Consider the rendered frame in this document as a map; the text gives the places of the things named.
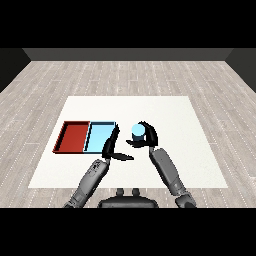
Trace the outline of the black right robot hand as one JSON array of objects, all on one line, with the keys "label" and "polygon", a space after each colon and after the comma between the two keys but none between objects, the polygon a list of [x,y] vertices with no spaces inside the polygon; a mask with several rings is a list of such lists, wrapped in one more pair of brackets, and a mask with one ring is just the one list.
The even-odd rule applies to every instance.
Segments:
[{"label": "black right robot hand", "polygon": [[158,136],[155,128],[145,121],[140,121],[138,124],[142,124],[145,127],[145,136],[142,141],[134,141],[133,139],[127,140],[127,143],[134,148],[141,147],[155,147],[158,145]]}]

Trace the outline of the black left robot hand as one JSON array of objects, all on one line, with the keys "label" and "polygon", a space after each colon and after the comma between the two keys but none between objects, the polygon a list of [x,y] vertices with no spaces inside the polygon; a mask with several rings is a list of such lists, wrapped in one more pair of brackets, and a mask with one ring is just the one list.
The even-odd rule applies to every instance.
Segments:
[{"label": "black left robot hand", "polygon": [[106,140],[104,143],[103,149],[102,149],[102,157],[110,160],[111,158],[120,160],[120,161],[127,161],[127,160],[133,160],[132,156],[125,155],[123,153],[115,153],[115,144],[118,139],[120,129],[118,125],[115,125],[115,128],[112,130],[112,133],[110,137]]}]

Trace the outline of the light blue shallow open box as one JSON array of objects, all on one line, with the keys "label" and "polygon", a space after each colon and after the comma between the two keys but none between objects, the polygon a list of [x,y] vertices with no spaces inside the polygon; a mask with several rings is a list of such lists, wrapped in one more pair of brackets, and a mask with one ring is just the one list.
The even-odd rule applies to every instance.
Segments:
[{"label": "light blue shallow open box", "polygon": [[114,121],[92,121],[86,135],[83,152],[85,154],[101,154],[103,146],[114,128]]}]

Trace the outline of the small blue can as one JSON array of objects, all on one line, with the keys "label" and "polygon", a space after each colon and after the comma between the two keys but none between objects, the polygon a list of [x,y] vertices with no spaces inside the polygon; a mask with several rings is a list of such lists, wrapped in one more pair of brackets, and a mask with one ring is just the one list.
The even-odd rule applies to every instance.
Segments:
[{"label": "small blue can", "polygon": [[134,124],[132,126],[132,139],[134,141],[142,141],[145,136],[145,127],[142,124]]}]

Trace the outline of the red shallow open box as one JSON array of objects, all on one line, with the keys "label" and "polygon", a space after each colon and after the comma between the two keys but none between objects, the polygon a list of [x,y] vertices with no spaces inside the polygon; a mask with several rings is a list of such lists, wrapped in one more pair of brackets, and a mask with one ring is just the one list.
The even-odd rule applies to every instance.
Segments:
[{"label": "red shallow open box", "polygon": [[89,124],[89,121],[65,121],[56,140],[53,153],[82,154]]}]

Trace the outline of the dark grey robot body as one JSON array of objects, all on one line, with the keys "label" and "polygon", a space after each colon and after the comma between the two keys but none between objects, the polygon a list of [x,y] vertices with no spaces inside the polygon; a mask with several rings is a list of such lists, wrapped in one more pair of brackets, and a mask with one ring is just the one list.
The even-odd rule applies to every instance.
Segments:
[{"label": "dark grey robot body", "polygon": [[118,188],[116,195],[101,200],[98,208],[158,208],[158,204],[153,199],[142,197],[138,188],[132,189],[131,196],[125,196],[124,189]]}]

